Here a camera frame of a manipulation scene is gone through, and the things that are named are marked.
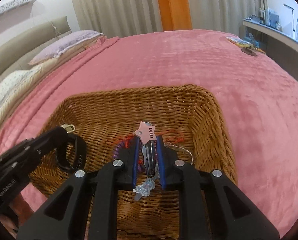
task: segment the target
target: pillow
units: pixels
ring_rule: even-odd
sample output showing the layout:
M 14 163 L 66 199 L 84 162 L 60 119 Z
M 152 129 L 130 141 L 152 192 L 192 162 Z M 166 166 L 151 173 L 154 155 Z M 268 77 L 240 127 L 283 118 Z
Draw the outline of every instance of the pillow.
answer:
M 58 41 L 52 43 L 44 50 L 42 50 L 37 56 L 35 56 L 28 64 L 36 65 L 42 63 L 51 58 L 59 58 L 64 52 L 70 48 L 80 45 L 81 47 L 93 42 L 103 33 L 96 31 L 78 31 L 70 33 L 69 35 L 59 39 Z
M 52 71 L 58 59 L 51 58 L 27 70 L 20 81 L 0 100 L 0 126 L 12 115 L 17 106 L 36 87 L 36 85 Z
M 0 83 L 0 107 L 4 100 L 15 90 L 15 88 L 32 72 L 31 70 L 16 70 L 6 76 Z

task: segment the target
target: black wristband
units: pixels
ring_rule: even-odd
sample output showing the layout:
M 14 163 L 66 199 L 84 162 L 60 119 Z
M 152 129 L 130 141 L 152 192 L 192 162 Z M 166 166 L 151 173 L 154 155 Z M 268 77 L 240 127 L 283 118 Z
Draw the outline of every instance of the black wristband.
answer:
M 75 158 L 73 164 L 66 158 L 68 143 L 72 143 L 75 148 Z M 56 160 L 60 170 L 67 173 L 74 173 L 77 170 L 83 169 L 86 164 L 87 144 L 80 136 L 69 133 L 68 141 L 56 149 Z

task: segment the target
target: metal screw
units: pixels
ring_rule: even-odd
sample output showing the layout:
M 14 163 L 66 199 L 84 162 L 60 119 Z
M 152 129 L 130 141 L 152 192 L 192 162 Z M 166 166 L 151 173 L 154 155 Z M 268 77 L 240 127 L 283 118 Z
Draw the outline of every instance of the metal screw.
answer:
M 176 160 L 174 163 L 175 163 L 175 165 L 178 166 L 178 167 L 182 167 L 182 166 L 184 166 L 184 161 L 183 161 L 183 160 Z
M 77 178 L 82 178 L 85 174 L 86 173 L 83 170 L 78 170 L 78 171 L 76 171 L 75 176 Z
M 115 160 L 113 161 L 113 166 L 120 167 L 123 164 L 122 160 Z
M 221 177 L 222 172 L 220 170 L 214 170 L 212 172 L 212 175 L 215 176 L 215 177 Z

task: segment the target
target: book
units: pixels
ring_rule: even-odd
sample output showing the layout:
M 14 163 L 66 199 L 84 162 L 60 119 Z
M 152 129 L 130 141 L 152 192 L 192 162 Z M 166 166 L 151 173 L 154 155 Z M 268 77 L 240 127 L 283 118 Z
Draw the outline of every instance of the book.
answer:
M 228 39 L 228 41 L 230 41 L 231 43 L 235 44 L 236 46 L 238 46 L 239 48 L 249 48 L 249 49 L 253 49 L 256 51 L 259 51 L 263 54 L 266 54 L 262 49 L 260 48 L 255 48 L 254 45 L 248 41 L 244 41 L 240 38 L 235 38 L 235 37 L 226 37 Z

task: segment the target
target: upholstered headboard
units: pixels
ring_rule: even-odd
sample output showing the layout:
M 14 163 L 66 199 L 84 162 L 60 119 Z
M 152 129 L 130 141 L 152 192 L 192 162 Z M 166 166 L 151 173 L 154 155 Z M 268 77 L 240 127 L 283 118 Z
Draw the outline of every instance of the upholstered headboard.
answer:
M 28 70 L 40 51 L 71 33 L 67 17 L 33 27 L 0 47 L 0 82 L 15 70 Z

